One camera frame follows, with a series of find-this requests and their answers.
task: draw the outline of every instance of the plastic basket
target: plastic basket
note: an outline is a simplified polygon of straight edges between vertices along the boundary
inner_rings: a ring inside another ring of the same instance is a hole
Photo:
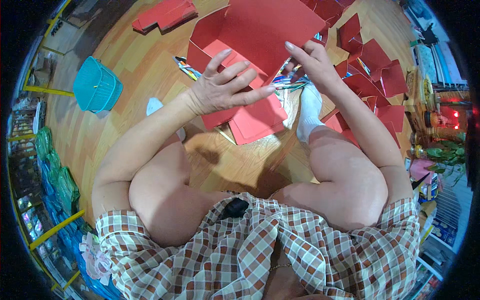
[[[107,67],[89,56],[73,82],[73,93],[83,111],[99,113],[111,110],[122,92],[123,85]]]

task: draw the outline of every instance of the gold necklace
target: gold necklace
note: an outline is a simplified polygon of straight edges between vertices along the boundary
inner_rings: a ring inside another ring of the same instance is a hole
[[[271,267],[269,272],[272,272],[273,270],[276,270],[278,268],[283,268],[283,267],[291,267],[292,264],[279,264],[279,265],[276,265],[274,267]]]

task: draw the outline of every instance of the checkered dress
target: checkered dress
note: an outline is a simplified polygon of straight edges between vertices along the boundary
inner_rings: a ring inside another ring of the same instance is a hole
[[[243,217],[219,220],[235,197],[248,204]],[[420,234],[411,199],[386,207],[375,228],[342,233],[308,210],[246,192],[232,198],[181,247],[159,247],[135,212],[103,214],[96,229],[115,286],[127,299],[261,299],[276,240],[309,294],[401,299],[415,283]]]

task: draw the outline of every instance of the foot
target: foot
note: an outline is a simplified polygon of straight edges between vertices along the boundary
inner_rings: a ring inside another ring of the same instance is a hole
[[[317,88],[308,84],[301,93],[300,120],[297,128],[297,138],[308,144],[310,133],[315,127],[325,125],[318,119],[322,110],[322,97]]]
[[[148,100],[147,104],[147,116],[150,116],[157,110],[161,109],[163,107],[163,103],[158,100],[158,98],[152,97],[150,100]],[[187,136],[185,133],[185,129],[182,127],[177,130],[177,135],[180,138],[180,141],[183,142],[185,140],[185,137]]]

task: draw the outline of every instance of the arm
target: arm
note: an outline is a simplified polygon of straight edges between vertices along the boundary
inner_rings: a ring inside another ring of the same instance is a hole
[[[312,41],[308,41],[303,49],[289,42],[285,45],[293,57],[285,67],[285,73],[301,64],[302,67],[292,81],[307,74],[318,91],[332,100],[351,128],[362,151],[382,172],[388,187],[389,201],[412,197],[410,180],[394,139],[382,122],[341,80],[324,47]]]
[[[135,173],[152,159],[168,137],[194,117],[251,104],[273,93],[275,88],[271,86],[237,93],[252,82],[257,72],[249,69],[237,76],[250,64],[241,61],[218,73],[218,67],[230,52],[229,49],[217,54],[191,89],[130,128],[110,148],[93,185],[95,217],[111,210],[131,210],[128,189]]]

